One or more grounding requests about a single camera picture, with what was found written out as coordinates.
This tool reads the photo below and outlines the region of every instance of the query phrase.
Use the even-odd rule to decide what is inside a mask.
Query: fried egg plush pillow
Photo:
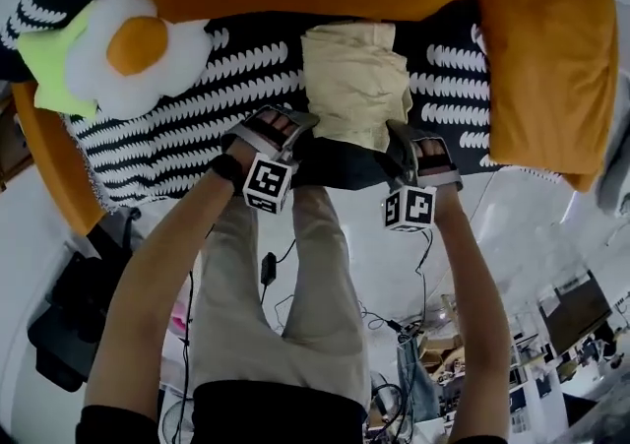
[[[68,89],[95,99],[109,118],[144,115],[162,95],[180,95],[201,76],[212,48],[207,22],[172,24],[151,0],[97,0],[68,51]]]
[[[23,32],[18,37],[18,51],[38,83],[35,107],[86,118],[96,115],[96,102],[77,99],[65,81],[68,50],[88,27],[93,6],[90,3],[63,30]]]

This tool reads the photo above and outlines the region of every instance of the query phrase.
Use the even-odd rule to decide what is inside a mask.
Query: black cable
[[[385,325],[389,320],[386,320],[382,316],[379,316],[376,313],[368,311],[367,308],[363,305],[363,302],[358,301],[358,305],[361,307],[361,318],[365,318],[366,316],[373,316],[374,319],[367,322],[367,328],[370,330],[378,330],[383,325]]]
[[[413,383],[415,382],[415,374],[417,374],[417,363],[413,364],[413,375],[411,376],[411,381],[408,382],[408,387],[407,387],[409,395],[407,396],[405,414],[403,414],[403,421],[399,425],[398,430],[396,431],[396,435],[394,436],[394,442],[398,442],[398,437],[401,434],[401,430],[403,429],[403,422],[405,421],[405,417],[407,417],[407,414],[410,411],[410,405],[413,400]],[[412,440],[413,440],[413,410],[411,410],[411,433],[409,435],[409,439],[407,440],[407,443],[410,444]]]
[[[188,277],[190,278],[190,293],[188,295],[188,310],[186,311],[186,332],[184,334],[184,351],[182,353],[184,357],[184,367],[185,367],[184,397],[181,401],[181,411],[179,413],[179,422],[177,423],[177,429],[175,430],[175,434],[173,435],[173,438],[170,441],[171,444],[175,444],[175,438],[177,437],[177,434],[179,434],[179,444],[181,444],[181,426],[184,422],[184,410],[186,409],[186,400],[188,398],[188,382],[189,382],[189,377],[190,377],[190,372],[188,369],[188,343],[189,343],[188,335],[189,335],[189,330],[190,330],[190,311],[193,307],[193,292],[195,289],[195,281],[193,280],[192,271],[188,272]]]
[[[399,405],[398,405],[398,410],[396,411],[396,414],[394,414],[394,417],[392,417],[386,424],[385,426],[383,426],[383,428],[381,428],[378,433],[376,435],[374,435],[374,437],[372,437],[370,439],[369,444],[373,444],[374,442],[376,442],[376,439],[378,439],[381,435],[383,435],[383,433],[385,433],[387,431],[387,429],[392,426],[394,424],[394,421],[396,421],[399,416],[401,415],[401,412],[403,412],[403,407],[405,406],[405,396],[403,394],[403,390],[401,390],[400,386],[391,384],[391,383],[385,383],[382,384],[380,386],[377,386],[374,390],[372,390],[372,398],[374,398],[376,396],[376,393],[378,393],[379,390],[383,389],[383,388],[394,388],[395,390],[398,390],[398,394],[400,397],[399,400]]]
[[[426,239],[426,249],[424,250],[424,254],[422,255],[422,258],[420,258],[420,262],[415,268],[415,273],[422,278],[423,303],[422,303],[422,319],[420,321],[420,327],[424,325],[424,323],[426,322],[426,276],[421,271],[421,269],[422,269],[422,265],[424,264],[424,262],[426,262],[426,259],[429,256],[429,252],[431,251],[431,246],[433,246],[433,231],[432,230],[428,231],[429,234],[431,234],[430,236],[426,232],[427,232],[426,230],[422,231],[422,235],[424,236],[424,239]]]
[[[293,242],[291,243],[291,245],[288,247],[288,250],[286,250],[286,253],[284,253],[283,257],[277,262],[277,264],[279,264],[280,262],[282,262],[286,257],[288,257],[288,254],[291,252],[291,250],[293,249],[293,246],[295,246],[295,239],[293,239]]]

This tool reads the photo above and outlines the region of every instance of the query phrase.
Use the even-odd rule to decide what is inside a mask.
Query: beige pants
[[[204,274],[191,328],[193,390],[211,381],[268,381],[341,395],[367,407],[363,324],[347,243],[322,187],[294,191],[299,270],[283,335],[258,290],[256,212],[234,198],[202,252]]]

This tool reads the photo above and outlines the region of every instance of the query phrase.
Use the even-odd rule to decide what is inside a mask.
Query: black and white patterned blanket
[[[410,119],[442,134],[464,173],[492,168],[488,75],[473,41],[475,8],[474,0],[467,0],[443,11],[436,23],[452,12],[460,16],[449,27],[399,24],[395,43],[395,51],[409,58]],[[306,110],[300,37],[330,20],[265,13],[212,21],[207,32],[213,50],[193,88],[162,98],[133,120],[70,117],[69,129],[104,186],[107,206],[181,197],[219,152],[220,135],[265,103]],[[448,28],[451,34],[444,32]],[[329,141],[313,146],[317,150],[308,151],[302,182],[361,188],[385,178],[369,151]],[[343,161],[339,154],[346,156]],[[352,179],[343,178],[347,171]]]
[[[20,32],[65,27],[92,0],[22,0],[0,28],[0,75],[30,77],[15,50]],[[269,102],[306,110],[300,37],[339,17],[263,13],[211,21],[213,43],[197,84],[163,97],[133,120],[67,117],[109,210],[181,197],[218,153],[220,135]],[[478,36],[475,0],[451,3],[421,23],[397,23],[394,51],[408,59],[412,125],[443,136],[463,174],[498,168],[488,156],[489,73]],[[358,189],[385,179],[373,154],[317,139],[296,183]]]

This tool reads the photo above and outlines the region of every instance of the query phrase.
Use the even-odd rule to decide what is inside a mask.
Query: white wall
[[[10,431],[27,324],[69,251],[70,229],[35,167],[0,194],[0,423]]]

